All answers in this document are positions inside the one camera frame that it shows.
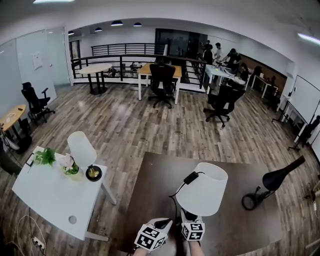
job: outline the lamp switch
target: lamp switch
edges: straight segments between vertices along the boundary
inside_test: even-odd
[[[193,182],[198,177],[199,177],[199,174],[196,173],[195,171],[193,171],[183,181],[184,181],[185,184],[189,185],[191,182]]]

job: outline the whiteboard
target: whiteboard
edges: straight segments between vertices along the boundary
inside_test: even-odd
[[[320,101],[320,90],[297,76],[291,94],[290,103],[309,124]]]

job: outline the glass door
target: glass door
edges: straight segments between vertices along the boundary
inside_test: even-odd
[[[46,30],[47,55],[49,69],[55,90],[70,86],[68,73],[65,28],[57,27]]]

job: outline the black metal railing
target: black metal railing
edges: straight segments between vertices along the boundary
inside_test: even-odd
[[[91,46],[92,56],[119,54],[156,54],[163,55],[166,45],[163,43],[113,43]]]
[[[137,79],[139,68],[145,63],[154,63],[157,57],[163,58],[164,56],[158,54],[111,54],[75,58],[71,60],[73,78],[75,82],[77,82],[76,79],[88,78],[88,76],[78,73],[78,70],[86,66],[98,63],[111,63],[112,67],[103,73],[105,79],[119,78],[120,81],[128,78]],[[176,56],[166,56],[166,58],[171,61],[172,65],[181,66],[181,83],[198,85],[200,89],[202,88],[206,72],[205,61]]]

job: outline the black lamp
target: black lamp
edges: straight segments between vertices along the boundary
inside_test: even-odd
[[[111,23],[111,26],[122,26],[123,23],[121,20],[115,20]]]
[[[246,194],[242,198],[242,206],[248,211],[252,211],[257,208],[264,199],[272,195],[276,190],[281,186],[282,182],[284,181],[285,177],[296,169],[298,166],[302,165],[305,162],[305,157],[302,155],[294,162],[290,163],[287,167],[275,170],[272,172],[266,173],[262,177],[262,183],[264,187],[268,190],[261,194],[257,194],[257,192],[261,189],[258,186],[255,190],[255,193]]]

